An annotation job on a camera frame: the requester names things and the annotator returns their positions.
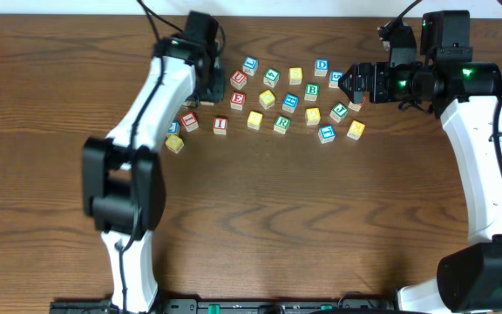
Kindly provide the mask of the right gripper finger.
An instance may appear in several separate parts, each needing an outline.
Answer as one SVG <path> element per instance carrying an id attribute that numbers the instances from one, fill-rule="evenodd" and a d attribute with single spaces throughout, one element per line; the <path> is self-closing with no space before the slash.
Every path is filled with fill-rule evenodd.
<path id="1" fill-rule="evenodd" d="M 349 98 L 350 102 L 354 104 L 361 104 L 364 102 L 364 91 L 355 91 L 354 89 L 350 89 L 348 87 L 342 87 L 341 90 Z"/>
<path id="2" fill-rule="evenodd" d="M 353 86 L 353 72 L 347 71 L 338 79 L 339 87 L 352 87 Z"/>

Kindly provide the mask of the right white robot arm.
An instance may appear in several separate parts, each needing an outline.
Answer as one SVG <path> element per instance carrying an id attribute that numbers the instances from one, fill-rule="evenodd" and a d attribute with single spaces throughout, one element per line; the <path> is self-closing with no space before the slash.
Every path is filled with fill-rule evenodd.
<path id="1" fill-rule="evenodd" d="M 397 292 L 401 311 L 502 311 L 502 77 L 491 63 L 359 63 L 338 86 L 358 103 L 431 102 L 451 142 L 468 209 L 468 247 L 441 259 L 435 278 Z"/>

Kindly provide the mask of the red U block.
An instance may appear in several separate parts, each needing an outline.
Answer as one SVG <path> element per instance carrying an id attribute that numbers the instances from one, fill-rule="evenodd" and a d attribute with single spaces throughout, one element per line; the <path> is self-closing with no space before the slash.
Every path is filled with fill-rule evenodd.
<path id="1" fill-rule="evenodd" d="M 230 84 L 236 90 L 242 90 L 248 81 L 248 75 L 240 70 L 236 70 L 230 76 Z"/>

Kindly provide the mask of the green R block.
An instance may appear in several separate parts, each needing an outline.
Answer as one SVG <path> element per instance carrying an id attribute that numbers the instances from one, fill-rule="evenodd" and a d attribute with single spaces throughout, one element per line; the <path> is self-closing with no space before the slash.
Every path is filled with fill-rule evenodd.
<path id="1" fill-rule="evenodd" d="M 291 124 L 290 118 L 283 115 L 279 115 L 275 120 L 273 129 L 277 133 L 285 134 L 288 131 L 290 124 Z"/>

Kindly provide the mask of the red E block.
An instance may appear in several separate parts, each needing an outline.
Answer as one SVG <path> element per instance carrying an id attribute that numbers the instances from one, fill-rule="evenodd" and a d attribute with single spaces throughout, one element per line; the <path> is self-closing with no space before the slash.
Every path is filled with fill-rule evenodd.
<path id="1" fill-rule="evenodd" d="M 243 92 L 233 92 L 230 99 L 230 107 L 234 110 L 242 111 L 246 101 L 246 94 Z"/>

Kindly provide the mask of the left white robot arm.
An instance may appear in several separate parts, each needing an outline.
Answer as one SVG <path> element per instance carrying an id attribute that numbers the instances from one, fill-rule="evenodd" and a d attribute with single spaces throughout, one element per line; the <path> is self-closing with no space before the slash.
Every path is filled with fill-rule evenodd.
<path id="1" fill-rule="evenodd" d="M 224 93 L 220 43 L 161 39 L 150 70 L 124 118 L 82 151 L 83 210 L 106 246 L 112 265 L 112 313 L 148 313 L 159 294 L 152 239 L 166 206 L 159 151 L 188 99 Z"/>

